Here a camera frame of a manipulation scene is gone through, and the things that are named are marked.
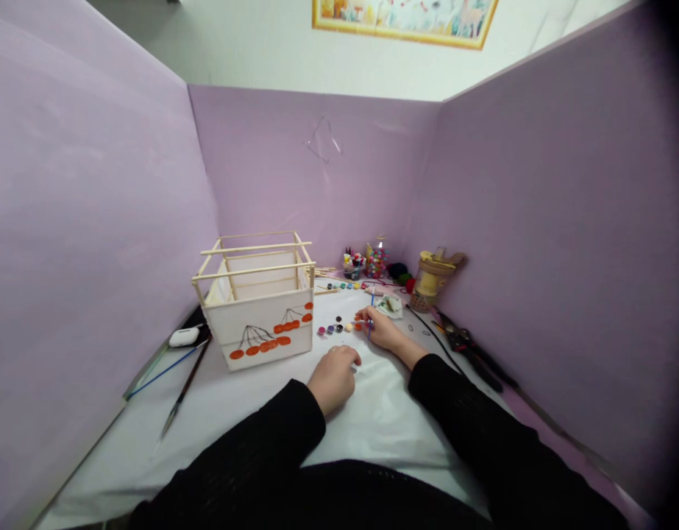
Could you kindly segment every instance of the thin paintbrush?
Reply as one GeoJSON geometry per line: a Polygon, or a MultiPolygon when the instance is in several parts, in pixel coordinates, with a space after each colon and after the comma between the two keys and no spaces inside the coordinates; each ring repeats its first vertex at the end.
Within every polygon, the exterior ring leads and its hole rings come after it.
{"type": "MultiPolygon", "coordinates": [[[[376,286],[371,289],[371,307],[374,306],[374,296],[376,295],[376,286]]],[[[369,340],[371,340],[371,324],[372,320],[369,319],[369,340]]]]}
{"type": "Polygon", "coordinates": [[[175,415],[177,414],[177,411],[179,410],[179,406],[182,405],[182,400],[185,399],[185,395],[187,394],[187,391],[189,390],[190,385],[192,384],[192,380],[194,379],[194,375],[197,373],[197,368],[199,368],[199,365],[202,363],[202,359],[205,357],[205,352],[207,351],[207,346],[209,346],[209,341],[211,339],[212,339],[212,337],[209,336],[206,344],[202,348],[202,351],[199,352],[199,356],[197,357],[197,360],[194,363],[194,367],[192,368],[192,371],[190,372],[189,377],[187,377],[187,381],[185,382],[185,386],[182,388],[182,392],[180,392],[179,398],[177,398],[177,401],[175,401],[175,404],[172,406],[172,410],[170,411],[170,415],[168,416],[168,419],[165,422],[165,426],[163,427],[163,432],[160,433],[160,439],[157,441],[157,445],[155,446],[155,449],[153,450],[153,454],[155,454],[155,451],[157,451],[157,448],[160,447],[160,443],[163,441],[163,438],[167,434],[168,429],[170,429],[170,425],[172,425],[172,420],[175,419],[175,415]]]}
{"type": "Polygon", "coordinates": [[[146,386],[148,386],[149,384],[153,384],[154,381],[156,381],[158,378],[161,378],[161,377],[162,377],[163,375],[165,375],[167,372],[169,372],[170,370],[172,370],[173,368],[175,368],[178,364],[180,364],[182,361],[184,361],[187,357],[189,357],[190,355],[192,355],[193,353],[195,353],[195,352],[199,349],[200,346],[204,346],[204,345],[207,344],[208,342],[209,342],[209,339],[207,339],[207,340],[205,340],[205,341],[203,341],[203,342],[200,342],[197,346],[195,346],[194,348],[192,348],[191,350],[189,350],[185,355],[183,355],[182,357],[180,357],[177,361],[175,361],[175,362],[174,362],[173,364],[171,364],[169,367],[165,368],[162,372],[160,372],[158,375],[156,375],[155,377],[153,377],[153,379],[151,379],[150,381],[148,381],[147,383],[145,383],[141,388],[136,389],[136,390],[134,390],[133,392],[131,392],[130,394],[128,394],[128,399],[130,399],[130,398],[132,398],[133,396],[135,396],[137,393],[139,393],[141,390],[143,390],[143,389],[144,389],[146,386]]]}

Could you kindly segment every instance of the white tablecloth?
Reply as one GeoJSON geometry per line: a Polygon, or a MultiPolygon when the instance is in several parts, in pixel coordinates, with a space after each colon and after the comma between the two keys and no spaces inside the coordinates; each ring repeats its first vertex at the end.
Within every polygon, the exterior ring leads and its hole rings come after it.
{"type": "MultiPolygon", "coordinates": [[[[351,322],[368,305],[363,291],[342,291],[315,298],[315,331],[322,325],[351,322]]],[[[429,324],[432,317],[424,317],[429,324]]],[[[423,324],[404,311],[398,326],[429,351],[444,357],[423,324]]],[[[356,369],[356,391],[327,420],[327,433],[304,465],[339,459],[382,464],[420,478],[487,515],[486,497],[473,475],[445,440],[436,422],[407,392],[408,371],[390,353],[366,343],[357,332],[315,335],[309,353],[231,373],[210,346],[185,401],[162,445],[153,454],[168,413],[196,354],[134,396],[99,444],[56,497],[37,528],[61,529],[122,515],[152,498],[174,473],[240,420],[258,410],[289,379],[307,382],[317,362],[333,345],[355,348],[363,360],[356,369]]],[[[187,350],[170,352],[157,372],[187,350]]],[[[464,357],[457,362],[469,378],[504,409],[499,395],[473,372],[464,357]]]]}

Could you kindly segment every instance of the white wall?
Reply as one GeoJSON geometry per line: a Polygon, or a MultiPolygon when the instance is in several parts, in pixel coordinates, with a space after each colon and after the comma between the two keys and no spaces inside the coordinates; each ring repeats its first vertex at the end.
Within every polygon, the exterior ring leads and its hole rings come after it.
{"type": "Polygon", "coordinates": [[[441,101],[627,1],[500,0],[480,52],[312,29],[312,0],[90,3],[187,82],[441,101]]]}

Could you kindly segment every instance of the person's left hand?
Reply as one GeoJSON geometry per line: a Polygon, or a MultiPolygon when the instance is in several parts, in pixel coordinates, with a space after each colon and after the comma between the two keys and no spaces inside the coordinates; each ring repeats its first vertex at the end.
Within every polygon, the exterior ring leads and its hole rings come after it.
{"type": "Polygon", "coordinates": [[[354,393],[352,364],[361,366],[361,357],[354,348],[333,346],[320,359],[310,382],[307,383],[325,416],[354,393]]]}

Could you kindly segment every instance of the framed picture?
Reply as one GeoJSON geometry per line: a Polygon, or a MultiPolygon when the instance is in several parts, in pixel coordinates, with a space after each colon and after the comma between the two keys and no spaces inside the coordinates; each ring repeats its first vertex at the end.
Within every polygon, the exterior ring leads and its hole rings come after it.
{"type": "Polygon", "coordinates": [[[481,50],[498,0],[312,0],[312,27],[481,50]]]}

